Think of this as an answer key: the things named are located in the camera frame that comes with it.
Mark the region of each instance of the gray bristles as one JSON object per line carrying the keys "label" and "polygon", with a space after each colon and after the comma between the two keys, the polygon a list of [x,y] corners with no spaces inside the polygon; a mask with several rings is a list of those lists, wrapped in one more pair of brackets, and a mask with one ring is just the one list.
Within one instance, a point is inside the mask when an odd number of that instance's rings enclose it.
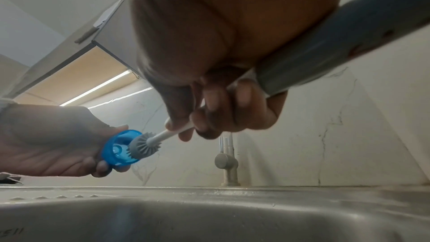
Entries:
{"label": "gray bristles", "polygon": [[160,149],[160,144],[154,147],[148,147],[146,144],[146,140],[154,135],[153,133],[145,133],[133,139],[129,144],[128,154],[132,158],[140,160],[156,153]]}

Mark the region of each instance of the sink basin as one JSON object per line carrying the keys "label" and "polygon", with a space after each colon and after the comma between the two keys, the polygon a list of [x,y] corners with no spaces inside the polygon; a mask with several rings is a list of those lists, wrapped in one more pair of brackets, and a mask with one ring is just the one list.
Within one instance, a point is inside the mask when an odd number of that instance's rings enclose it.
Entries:
{"label": "sink basin", "polygon": [[428,242],[430,191],[4,188],[0,241]]}

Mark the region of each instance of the hand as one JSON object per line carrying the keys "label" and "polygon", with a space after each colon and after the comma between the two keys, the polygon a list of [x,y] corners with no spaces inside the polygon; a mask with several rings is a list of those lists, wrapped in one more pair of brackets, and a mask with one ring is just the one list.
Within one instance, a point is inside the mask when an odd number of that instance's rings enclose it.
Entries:
{"label": "hand", "polygon": [[100,152],[127,129],[104,124],[85,107],[10,105],[0,113],[0,172],[104,177],[112,169]]}
{"label": "hand", "polygon": [[[323,19],[339,0],[132,0],[138,63],[161,94],[170,130],[189,118],[198,133],[267,129],[286,94],[264,99],[252,81],[225,87]],[[196,110],[204,97],[206,110]],[[188,141],[193,130],[179,137]]]}

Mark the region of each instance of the gray tube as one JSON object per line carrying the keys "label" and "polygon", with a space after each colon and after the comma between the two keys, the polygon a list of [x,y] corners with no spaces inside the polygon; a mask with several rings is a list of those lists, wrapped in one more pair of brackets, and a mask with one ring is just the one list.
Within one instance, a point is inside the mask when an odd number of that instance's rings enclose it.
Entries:
{"label": "gray tube", "polygon": [[352,0],[261,61],[257,81],[268,95],[275,95],[429,22],[430,0]]}

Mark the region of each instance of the blue lid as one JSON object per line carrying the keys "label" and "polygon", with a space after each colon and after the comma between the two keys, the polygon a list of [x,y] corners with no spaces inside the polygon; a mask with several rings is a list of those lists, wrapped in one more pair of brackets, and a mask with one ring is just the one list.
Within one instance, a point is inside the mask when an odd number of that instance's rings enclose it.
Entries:
{"label": "blue lid", "polygon": [[142,135],[140,131],[125,130],[112,136],[103,147],[103,159],[114,166],[125,166],[138,162],[139,159],[129,155],[129,144],[140,135]]}

